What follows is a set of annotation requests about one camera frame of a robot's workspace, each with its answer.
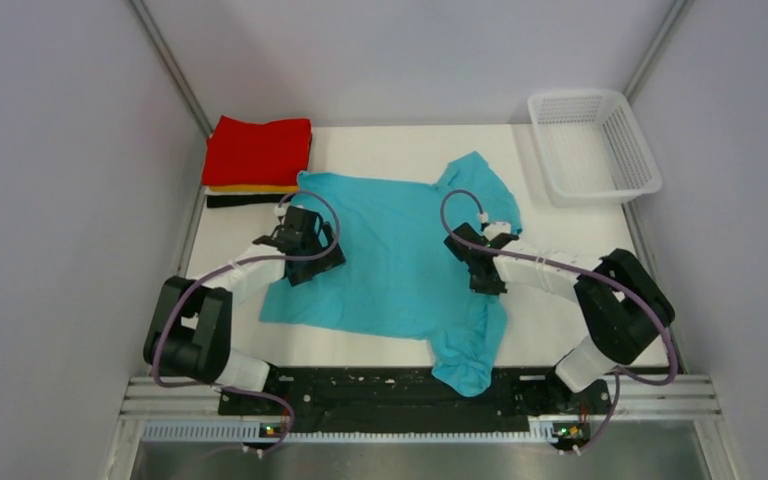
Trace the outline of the teal t-shirt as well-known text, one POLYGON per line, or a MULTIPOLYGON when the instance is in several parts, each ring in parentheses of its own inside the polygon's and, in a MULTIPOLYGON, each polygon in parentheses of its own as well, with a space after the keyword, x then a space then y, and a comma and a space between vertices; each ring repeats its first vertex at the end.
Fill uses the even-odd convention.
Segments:
POLYGON ((489 388, 508 317, 473 292, 447 232, 485 212, 520 231, 514 196, 472 152, 432 184, 303 172, 295 204, 338 219, 345 263, 293 286, 271 285, 260 318, 352 333, 425 340, 433 376, 465 397, 489 388))

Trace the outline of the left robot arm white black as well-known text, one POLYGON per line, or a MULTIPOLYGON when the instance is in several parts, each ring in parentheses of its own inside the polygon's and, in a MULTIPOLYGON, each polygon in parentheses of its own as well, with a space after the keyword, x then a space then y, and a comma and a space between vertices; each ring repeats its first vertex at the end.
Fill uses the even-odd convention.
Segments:
POLYGON ((281 388, 269 379, 273 366, 232 346, 233 312, 274 283, 298 286, 346 261, 338 220, 297 206, 279 207, 278 219, 230 262, 196 279, 172 276, 163 283, 143 344, 154 376, 242 391, 257 413, 277 407, 281 388))

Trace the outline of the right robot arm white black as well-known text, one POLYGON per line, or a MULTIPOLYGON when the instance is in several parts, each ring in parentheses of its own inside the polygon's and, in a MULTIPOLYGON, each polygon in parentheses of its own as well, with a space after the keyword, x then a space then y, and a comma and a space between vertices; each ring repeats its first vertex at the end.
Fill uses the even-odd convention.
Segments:
POLYGON ((579 307, 587 334, 555 364, 546 385, 549 404, 560 412, 574 411, 604 374, 636 361, 675 319, 671 302, 625 249, 601 257, 541 251, 504 222, 482 231, 463 223, 444 244, 466 264, 476 293, 499 296, 511 284, 525 285, 579 307))

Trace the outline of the red folded t-shirt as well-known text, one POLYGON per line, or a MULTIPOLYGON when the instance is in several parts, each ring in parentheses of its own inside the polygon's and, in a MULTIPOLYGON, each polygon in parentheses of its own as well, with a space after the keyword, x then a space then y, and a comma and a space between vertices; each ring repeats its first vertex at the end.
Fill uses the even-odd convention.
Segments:
POLYGON ((251 123, 221 116, 206 141, 201 182, 209 187, 295 186, 308 167, 312 140, 307 118, 251 123))

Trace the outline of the white plastic basket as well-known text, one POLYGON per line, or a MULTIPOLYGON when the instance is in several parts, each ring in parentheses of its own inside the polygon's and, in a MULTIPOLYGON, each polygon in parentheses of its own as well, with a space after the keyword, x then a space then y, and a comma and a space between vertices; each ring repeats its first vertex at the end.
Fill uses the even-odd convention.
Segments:
POLYGON ((653 153, 622 93, 549 91, 530 96, 527 107, 554 205, 624 204, 662 189, 653 153))

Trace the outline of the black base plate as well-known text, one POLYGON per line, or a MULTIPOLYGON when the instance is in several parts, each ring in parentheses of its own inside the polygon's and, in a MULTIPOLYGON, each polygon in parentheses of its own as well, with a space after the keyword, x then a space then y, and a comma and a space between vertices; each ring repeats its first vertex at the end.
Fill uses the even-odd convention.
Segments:
POLYGON ((267 398, 224 391, 218 413, 281 417, 294 422, 294 433, 373 434, 524 432, 540 417, 607 413, 606 381, 570 393, 548 372, 495 367, 490 386, 465 397, 428 367, 280 367, 267 380, 267 398))

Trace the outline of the aluminium rail frame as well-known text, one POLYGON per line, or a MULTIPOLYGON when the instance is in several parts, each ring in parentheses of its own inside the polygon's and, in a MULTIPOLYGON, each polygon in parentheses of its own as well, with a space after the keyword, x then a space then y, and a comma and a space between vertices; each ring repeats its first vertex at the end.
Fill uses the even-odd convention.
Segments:
MULTIPOLYGON (((622 420, 708 420, 722 417, 722 408, 710 379, 683 375, 672 384, 654 387, 628 378, 620 380, 616 413, 622 420)), ((124 394, 119 416, 135 418, 216 417, 220 394, 210 387, 167 389, 148 377, 134 377, 124 394)))

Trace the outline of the left corner metal post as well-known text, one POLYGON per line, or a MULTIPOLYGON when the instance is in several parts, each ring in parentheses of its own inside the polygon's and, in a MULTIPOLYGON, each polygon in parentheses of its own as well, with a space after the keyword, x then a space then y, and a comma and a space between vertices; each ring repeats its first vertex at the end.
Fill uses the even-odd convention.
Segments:
POLYGON ((155 20, 147 2, 144 0, 127 0, 126 4, 135 15, 137 23, 146 35, 162 68, 172 82, 191 118, 195 121, 198 130, 205 138, 209 137, 213 133, 213 125, 186 78, 172 48, 165 39, 160 25, 155 20))

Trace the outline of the corner metal post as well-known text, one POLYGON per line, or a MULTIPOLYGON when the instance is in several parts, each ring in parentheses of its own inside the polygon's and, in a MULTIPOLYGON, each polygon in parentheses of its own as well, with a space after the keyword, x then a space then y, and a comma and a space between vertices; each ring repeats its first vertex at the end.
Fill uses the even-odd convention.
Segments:
POLYGON ((195 121, 198 130, 205 138, 209 137, 213 133, 213 125, 186 78, 172 48, 165 39, 160 25, 155 20, 147 2, 144 0, 127 0, 126 4, 135 15, 137 23, 146 35, 162 68, 172 82, 191 118, 195 121))
POLYGON ((669 10, 659 24, 623 90, 623 95, 629 103, 633 103, 639 96, 671 38, 675 35, 694 4, 694 0, 675 0, 671 2, 669 10))

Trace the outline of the right corner metal post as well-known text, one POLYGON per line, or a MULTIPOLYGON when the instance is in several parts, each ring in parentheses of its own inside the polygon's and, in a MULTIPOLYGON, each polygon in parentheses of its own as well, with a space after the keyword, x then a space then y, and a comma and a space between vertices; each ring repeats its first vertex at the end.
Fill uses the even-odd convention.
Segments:
POLYGON ((694 0, 675 0, 671 2, 669 10, 659 24, 623 90, 623 95, 629 103, 633 103, 639 96, 671 38, 675 35, 694 4, 694 0))

